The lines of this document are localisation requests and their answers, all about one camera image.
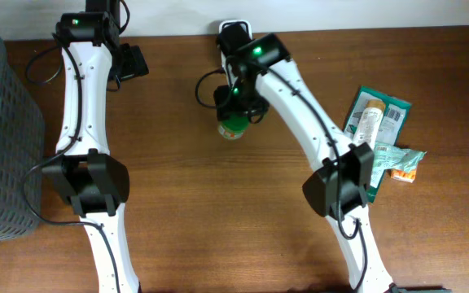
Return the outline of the green lid jar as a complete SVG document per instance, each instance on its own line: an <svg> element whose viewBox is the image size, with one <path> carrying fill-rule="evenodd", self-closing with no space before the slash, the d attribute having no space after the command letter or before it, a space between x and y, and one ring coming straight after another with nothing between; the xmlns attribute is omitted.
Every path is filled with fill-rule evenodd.
<svg viewBox="0 0 469 293"><path fill-rule="evenodd" d="M218 124L219 134L228 140L236 140L243 136L249 126L248 118L245 116L232 115Z"/></svg>

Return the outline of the white Pantene tube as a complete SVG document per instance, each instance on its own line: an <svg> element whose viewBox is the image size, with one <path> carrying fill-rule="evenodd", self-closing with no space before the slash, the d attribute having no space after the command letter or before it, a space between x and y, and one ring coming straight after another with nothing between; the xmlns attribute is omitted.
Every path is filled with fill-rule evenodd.
<svg viewBox="0 0 469 293"><path fill-rule="evenodd" d="M368 101L353 136L354 145L367 143L371 149L374 149L385 108L386 104L379 99Z"/></svg>

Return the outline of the green 3M glove packet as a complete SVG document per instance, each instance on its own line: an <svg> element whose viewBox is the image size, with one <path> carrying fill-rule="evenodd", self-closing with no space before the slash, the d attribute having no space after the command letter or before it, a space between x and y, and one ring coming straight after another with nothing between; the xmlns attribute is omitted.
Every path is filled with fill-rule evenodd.
<svg viewBox="0 0 469 293"><path fill-rule="evenodd" d="M375 144L377 142L384 142L390 145L395 145L410 112L411 104L405 100L381 93L365 86L362 86L357 92L357 96L354 99L350 112L344 123L344 134L349 138L353 138L357 130L358 122L362 116L362 112L368 101L371 99L379 99L386 104L384 117L381 121ZM370 203L375 201L386 171L387 170L374 171L372 169L370 188L367 191Z"/></svg>

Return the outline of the teal foil sachet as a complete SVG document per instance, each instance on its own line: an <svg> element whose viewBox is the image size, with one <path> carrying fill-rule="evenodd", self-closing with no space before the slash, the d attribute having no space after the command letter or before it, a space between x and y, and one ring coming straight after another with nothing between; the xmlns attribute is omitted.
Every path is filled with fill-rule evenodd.
<svg viewBox="0 0 469 293"><path fill-rule="evenodd" d="M426 151L401 149L384 142L377 142L374 148L373 170L396 169L409 173L418 167L426 154Z"/></svg>

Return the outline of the orange tissue pack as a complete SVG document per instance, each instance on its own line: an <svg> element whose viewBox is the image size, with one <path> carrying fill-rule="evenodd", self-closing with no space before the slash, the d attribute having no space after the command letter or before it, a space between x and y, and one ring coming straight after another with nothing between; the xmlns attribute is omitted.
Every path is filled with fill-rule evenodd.
<svg viewBox="0 0 469 293"><path fill-rule="evenodd" d="M416 169L413 169L409 172L401 171L398 169L393 169L390 172L390 178L397 180L397 181L413 183L416 178L416 174L417 174Z"/></svg>

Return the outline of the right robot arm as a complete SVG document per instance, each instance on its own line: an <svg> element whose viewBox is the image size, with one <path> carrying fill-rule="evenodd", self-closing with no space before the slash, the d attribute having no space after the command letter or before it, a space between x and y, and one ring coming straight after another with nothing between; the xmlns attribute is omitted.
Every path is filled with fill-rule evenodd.
<svg viewBox="0 0 469 293"><path fill-rule="evenodd" d="M367 189L374 152L347 137L310 92L273 33L254 38L246 20L225 20L217 47L227 83L214 94L217 119L257 123L273 108L300 144L312 169L302 186L310 207L334 230L355 292L394 292L370 227Z"/></svg>

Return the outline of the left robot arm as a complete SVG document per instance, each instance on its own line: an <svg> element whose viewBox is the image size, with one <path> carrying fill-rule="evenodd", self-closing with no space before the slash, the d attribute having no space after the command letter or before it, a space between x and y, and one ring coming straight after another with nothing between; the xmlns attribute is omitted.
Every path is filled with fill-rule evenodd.
<svg viewBox="0 0 469 293"><path fill-rule="evenodd" d="M100 292L140 292L125 232L129 171L107 143L108 85L148 74L138 46L120 40L123 1L88 1L55 28L65 73L64 116L55 157L43 167L89 239Z"/></svg>

